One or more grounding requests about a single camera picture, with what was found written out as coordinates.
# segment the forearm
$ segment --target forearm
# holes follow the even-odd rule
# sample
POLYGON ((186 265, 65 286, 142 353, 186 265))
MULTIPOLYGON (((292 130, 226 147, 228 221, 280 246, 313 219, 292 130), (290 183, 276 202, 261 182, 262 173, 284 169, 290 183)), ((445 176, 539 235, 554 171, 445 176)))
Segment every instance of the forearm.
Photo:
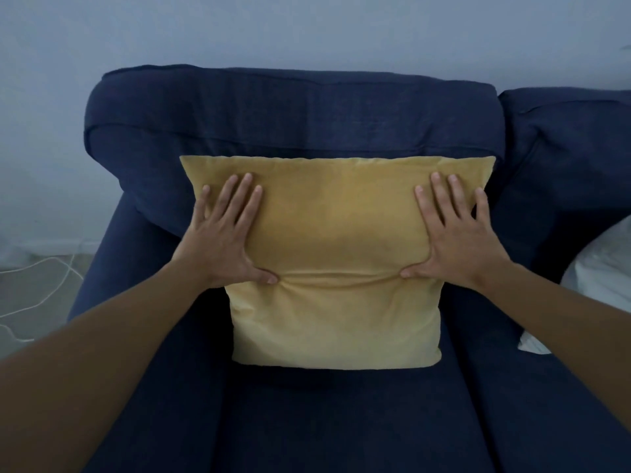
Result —
POLYGON ((631 315, 514 263, 493 269, 478 290, 544 343, 631 431, 631 315))
POLYGON ((79 471, 198 293, 167 266, 0 363, 0 469, 79 471))

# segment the cord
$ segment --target cord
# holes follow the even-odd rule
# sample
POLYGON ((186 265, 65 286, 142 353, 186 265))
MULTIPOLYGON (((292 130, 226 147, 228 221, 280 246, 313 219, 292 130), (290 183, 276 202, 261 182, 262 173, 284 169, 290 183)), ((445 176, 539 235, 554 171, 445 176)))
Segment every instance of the cord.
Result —
MULTIPOLYGON (((36 265, 41 264, 42 262, 46 262, 48 260, 56 260, 59 263, 62 263, 63 265, 65 265, 67 267, 67 271, 64 274, 64 277, 61 279, 61 282, 59 282, 59 285, 57 285, 57 287, 55 287, 51 293, 49 293, 48 295, 46 295, 46 297, 44 297, 44 299, 38 303, 36 303, 35 305, 32 305, 30 307, 25 307, 25 308, 21 308, 19 310, 14 310, 13 312, 9 312, 9 313, 4 313, 2 315, 0 315, 0 318, 4 318, 4 317, 9 317, 10 315, 14 315, 16 313, 20 313, 20 312, 24 312, 25 310, 31 310, 35 307, 39 307, 41 304, 43 304, 44 302, 46 302, 49 298, 51 298, 53 296, 53 294, 55 292, 57 292, 61 286, 66 282, 68 276, 70 275, 70 272, 74 272, 77 276, 79 276, 79 278, 81 280, 83 280, 83 276, 77 272, 77 270, 73 269, 72 264, 75 261, 75 256, 76 254, 73 254, 72 257, 70 258, 70 263, 64 262, 63 260, 61 260, 59 257, 47 257, 46 259, 42 259, 39 260, 31 265, 28 265, 26 267, 22 267, 20 269, 13 269, 13 270, 3 270, 0 271, 0 274, 9 274, 10 272, 20 272, 22 270, 27 270, 30 269, 31 267, 35 267, 36 265)), ((12 339, 17 341, 17 342, 21 342, 21 343, 28 343, 28 342, 33 342, 35 339, 19 339, 15 333, 13 332, 13 330, 11 329, 11 327, 9 326, 5 326, 4 324, 0 324, 0 327, 4 327, 9 334, 11 335, 12 339)))

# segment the floor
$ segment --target floor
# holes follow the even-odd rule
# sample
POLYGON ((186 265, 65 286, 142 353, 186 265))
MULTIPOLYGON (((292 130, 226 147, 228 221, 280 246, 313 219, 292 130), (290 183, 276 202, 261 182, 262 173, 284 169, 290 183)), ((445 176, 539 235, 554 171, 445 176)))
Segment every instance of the floor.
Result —
POLYGON ((33 256, 33 267, 0 271, 0 358, 66 323, 91 262, 88 254, 33 256))

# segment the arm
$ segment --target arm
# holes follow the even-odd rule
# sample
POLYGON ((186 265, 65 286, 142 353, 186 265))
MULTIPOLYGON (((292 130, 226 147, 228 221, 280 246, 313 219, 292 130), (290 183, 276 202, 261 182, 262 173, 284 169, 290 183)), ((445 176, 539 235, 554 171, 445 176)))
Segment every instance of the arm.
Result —
POLYGON ((275 282, 245 255, 262 190, 241 216, 251 176, 226 182, 208 218, 208 188, 173 259, 151 278, 0 363, 0 470, 80 471, 135 390, 154 353, 198 294, 275 282))
POLYGON ((440 175, 432 175, 442 217, 415 189, 430 257, 403 269, 402 277, 438 278, 487 297, 541 340, 631 431, 631 315, 511 262, 491 228, 484 191, 476 190, 474 219, 457 178, 448 181, 451 197, 440 175))

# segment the white pillow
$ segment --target white pillow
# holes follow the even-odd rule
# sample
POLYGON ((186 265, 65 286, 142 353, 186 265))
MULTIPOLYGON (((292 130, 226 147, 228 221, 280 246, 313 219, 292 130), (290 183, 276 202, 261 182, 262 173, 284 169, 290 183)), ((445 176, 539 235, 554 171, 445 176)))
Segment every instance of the white pillow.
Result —
MULTIPOLYGON (((567 268, 561 285, 631 313, 631 215, 590 242, 567 268)), ((517 348, 550 353, 528 332, 517 348)))

